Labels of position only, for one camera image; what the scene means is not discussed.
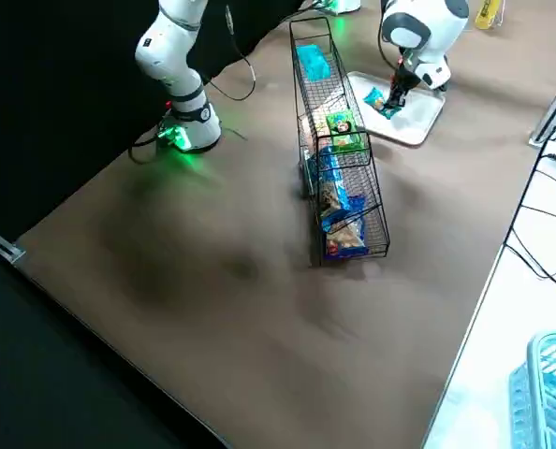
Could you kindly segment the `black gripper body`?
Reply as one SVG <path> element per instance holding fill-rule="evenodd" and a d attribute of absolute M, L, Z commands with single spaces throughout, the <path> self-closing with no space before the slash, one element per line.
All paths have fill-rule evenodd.
<path fill-rule="evenodd" d="M 391 79 L 390 91 L 394 94 L 407 94 L 421 83 L 421 79 L 412 71 L 408 70 L 400 58 L 393 77 Z"/>

